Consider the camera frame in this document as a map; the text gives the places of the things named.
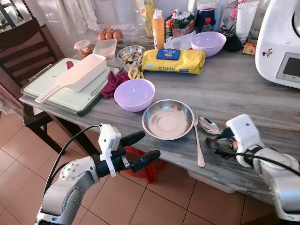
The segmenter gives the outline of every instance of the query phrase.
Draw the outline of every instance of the appliance display screen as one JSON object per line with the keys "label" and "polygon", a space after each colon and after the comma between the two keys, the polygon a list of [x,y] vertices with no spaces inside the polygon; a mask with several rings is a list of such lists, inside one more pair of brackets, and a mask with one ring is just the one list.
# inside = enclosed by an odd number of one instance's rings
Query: appliance display screen
{"label": "appliance display screen", "polygon": [[283,73],[300,77],[300,59],[290,57],[287,60],[285,69],[283,70]]}

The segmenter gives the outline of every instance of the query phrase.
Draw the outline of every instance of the lavender plastic bowl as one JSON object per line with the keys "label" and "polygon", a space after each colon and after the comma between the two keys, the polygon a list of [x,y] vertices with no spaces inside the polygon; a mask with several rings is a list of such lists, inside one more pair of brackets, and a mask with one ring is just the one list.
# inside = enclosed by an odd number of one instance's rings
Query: lavender plastic bowl
{"label": "lavender plastic bowl", "polygon": [[206,57],[217,54],[225,42],[226,36],[214,31],[202,32],[191,38],[192,49],[205,51]]}
{"label": "lavender plastic bowl", "polygon": [[114,100],[129,112],[139,112],[147,108],[153,101],[155,87],[145,79],[125,81],[117,87]]}

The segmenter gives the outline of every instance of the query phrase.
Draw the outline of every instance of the chair backrest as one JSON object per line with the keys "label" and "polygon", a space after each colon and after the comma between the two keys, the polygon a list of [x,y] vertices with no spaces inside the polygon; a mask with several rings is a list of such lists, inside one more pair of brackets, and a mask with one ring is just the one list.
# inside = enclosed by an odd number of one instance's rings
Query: chair backrest
{"label": "chair backrest", "polygon": [[20,87],[56,60],[36,18],[0,33],[0,66]]}

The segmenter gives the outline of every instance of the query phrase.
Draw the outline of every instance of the plastic scoop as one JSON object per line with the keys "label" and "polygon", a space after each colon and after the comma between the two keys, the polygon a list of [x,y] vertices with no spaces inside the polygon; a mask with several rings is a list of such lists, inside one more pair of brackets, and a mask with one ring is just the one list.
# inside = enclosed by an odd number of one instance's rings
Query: plastic scoop
{"label": "plastic scoop", "polygon": [[42,103],[62,88],[69,88],[70,91],[80,92],[105,69],[105,57],[90,54],[60,75],[56,83],[49,90],[36,98],[35,101]]}

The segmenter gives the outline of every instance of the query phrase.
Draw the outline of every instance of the black cable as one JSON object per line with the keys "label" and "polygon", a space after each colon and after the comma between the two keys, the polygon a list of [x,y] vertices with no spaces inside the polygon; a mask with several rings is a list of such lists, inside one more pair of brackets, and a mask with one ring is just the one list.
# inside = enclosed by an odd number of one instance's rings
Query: black cable
{"label": "black cable", "polygon": [[48,190],[48,188],[49,188],[50,185],[51,185],[50,182],[51,182],[51,180],[52,180],[52,176],[53,176],[54,170],[55,170],[55,168],[56,168],[56,166],[57,166],[57,164],[58,164],[60,158],[61,158],[62,155],[65,153],[67,146],[68,146],[73,140],[75,140],[79,135],[81,135],[84,131],[86,131],[86,130],[88,130],[88,129],[91,129],[91,128],[100,128],[100,129],[101,129],[101,127],[102,127],[102,125],[92,125],[92,126],[89,126],[89,127],[85,128],[85,129],[83,129],[82,131],[78,132],[76,135],[74,135],[74,136],[73,136],[73,137],[65,144],[65,146],[61,149],[59,155],[57,156],[56,161],[55,161],[55,163],[54,163],[54,165],[53,165],[53,167],[52,167],[52,169],[51,169],[51,172],[50,172],[50,174],[49,174],[49,176],[48,176],[48,179],[47,179],[47,182],[46,182],[46,185],[45,185],[45,188],[44,188],[44,194],[43,194],[43,195],[45,195],[46,191]]}
{"label": "black cable", "polygon": [[284,165],[280,162],[277,162],[277,161],[269,159],[269,158],[265,158],[265,157],[261,157],[261,156],[255,156],[255,155],[249,155],[249,154],[246,154],[246,153],[228,152],[228,151],[221,150],[220,148],[218,149],[218,151],[229,154],[229,155],[257,158],[257,159],[261,159],[261,160],[264,160],[264,161],[267,161],[267,162],[270,162],[270,163],[274,163],[274,164],[276,164],[278,166],[281,166],[281,167],[285,168],[286,170],[288,170],[288,171],[290,171],[290,172],[292,172],[292,173],[294,173],[294,174],[296,174],[297,176],[300,177],[300,172],[294,170],[293,168],[291,168],[287,165]]}
{"label": "black cable", "polygon": [[53,182],[53,180],[54,180],[56,174],[57,174],[63,167],[65,167],[68,163],[69,163],[69,162],[64,163],[63,165],[61,165],[61,166],[58,167],[58,169],[53,173],[53,175],[52,175],[52,177],[51,177],[51,180],[50,180],[50,182],[49,182],[50,185],[52,184],[52,182]]}

